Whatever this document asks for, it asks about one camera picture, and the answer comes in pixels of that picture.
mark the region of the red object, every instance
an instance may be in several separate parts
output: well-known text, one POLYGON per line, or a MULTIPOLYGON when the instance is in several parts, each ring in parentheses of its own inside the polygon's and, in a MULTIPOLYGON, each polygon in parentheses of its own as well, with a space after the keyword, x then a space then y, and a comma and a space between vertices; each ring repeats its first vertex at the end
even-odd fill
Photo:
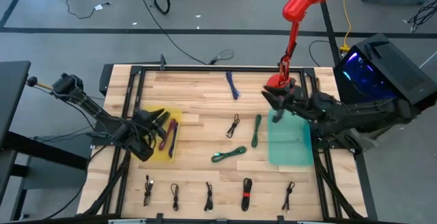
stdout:
POLYGON ((283 87, 287 85, 290 81, 289 78, 289 67, 290 60, 292 58, 294 49, 296 48, 296 39, 298 35, 299 24, 304 18, 308 7, 314 3, 319 3, 325 0, 289 0, 283 10, 282 16, 292 22, 292 30, 290 31, 290 40, 288 42, 287 50, 284 56, 281 58, 281 63, 279 64, 279 74, 276 74, 267 82, 268 86, 272 87, 283 87))
POLYGON ((165 136, 164 136, 164 139, 161 141, 161 143, 159 143, 158 150, 161 151, 161 150, 164 149, 165 144, 166 144, 166 142, 167 142, 167 139, 169 138, 170 132, 173 131, 173 129, 175 128, 175 126, 176 126, 177 124, 178 124, 178 123, 176 122, 176 120, 175 120, 174 118, 171 118, 169 128, 167 129, 167 132, 166 132, 166 134, 165 134, 165 136))

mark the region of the green tray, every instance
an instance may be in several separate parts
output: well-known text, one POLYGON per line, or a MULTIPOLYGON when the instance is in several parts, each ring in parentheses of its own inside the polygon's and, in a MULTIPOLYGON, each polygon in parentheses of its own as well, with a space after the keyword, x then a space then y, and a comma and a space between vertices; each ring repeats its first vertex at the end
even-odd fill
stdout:
POLYGON ((285 111, 273 123, 275 110, 268 112, 268 161, 273 165, 313 165, 313 150, 308 121, 285 111))

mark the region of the blue screen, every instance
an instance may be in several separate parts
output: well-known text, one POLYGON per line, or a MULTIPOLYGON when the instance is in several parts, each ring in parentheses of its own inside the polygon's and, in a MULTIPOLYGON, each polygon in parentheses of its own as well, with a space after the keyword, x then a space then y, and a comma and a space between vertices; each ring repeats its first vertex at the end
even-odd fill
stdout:
POLYGON ((395 98, 390 83, 382 74, 364 61, 358 53, 352 53, 344 64, 343 74, 353 86, 363 95, 363 102, 371 102, 384 98, 395 98))

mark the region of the wooden table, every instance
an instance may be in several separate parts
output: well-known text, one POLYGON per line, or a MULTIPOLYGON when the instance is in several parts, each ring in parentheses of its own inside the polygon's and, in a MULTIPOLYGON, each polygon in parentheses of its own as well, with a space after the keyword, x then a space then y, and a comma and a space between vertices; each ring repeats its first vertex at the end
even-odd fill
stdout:
MULTIPOLYGON (((128 83, 130 65, 115 65, 104 102, 104 108, 120 116, 128 83)), ((320 90, 339 98, 332 68, 315 68, 320 90)), ((224 72, 147 71, 141 106, 160 104, 179 107, 183 111, 178 146, 173 163, 141 162, 132 158, 126 185, 122 217, 155 218, 163 213, 172 219, 251 219, 322 220, 314 166, 277 166, 268 162, 267 114, 269 104, 260 94, 262 86, 274 72, 233 72, 235 86, 242 94, 231 96, 224 72), (238 113, 241 119, 234 136, 225 136, 238 113), (253 149, 256 114, 263 116, 259 127, 259 144, 253 149), (239 145, 248 148, 246 154, 212 163, 215 152, 229 152, 239 145), (145 176, 154 180, 149 206, 143 207, 145 176), (253 180, 251 205, 241 210, 242 182, 253 180), (204 213, 207 188, 213 185, 214 211, 204 213), (290 197, 290 213, 281 211, 288 183, 296 183, 290 197), (173 211, 170 185, 180 186, 178 212, 173 211)), ((132 114, 131 99, 129 115, 132 114)), ((83 212, 97 198, 108 181, 114 147, 105 148, 89 164, 78 212, 83 212)), ((331 150, 337 185, 356 211, 366 215, 354 157, 346 150, 331 150)), ((334 216, 333 201, 325 186, 334 216)), ((118 186, 115 187, 110 212, 114 212, 118 186)))

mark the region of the red desk lamp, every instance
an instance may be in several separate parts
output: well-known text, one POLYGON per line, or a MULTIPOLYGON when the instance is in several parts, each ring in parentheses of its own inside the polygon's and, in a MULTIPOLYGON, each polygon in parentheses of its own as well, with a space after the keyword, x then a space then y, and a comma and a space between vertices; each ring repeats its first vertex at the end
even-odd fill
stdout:
POLYGON ((267 86, 284 87, 290 81, 289 67, 290 59, 293 51, 296 48, 296 38, 298 36, 299 24, 306 14, 308 7, 314 3, 319 3, 325 0, 289 0, 282 11, 282 16, 292 22, 292 30, 290 32, 290 41, 288 42, 285 55, 281 58, 279 64, 279 74, 276 74, 268 79, 267 86))

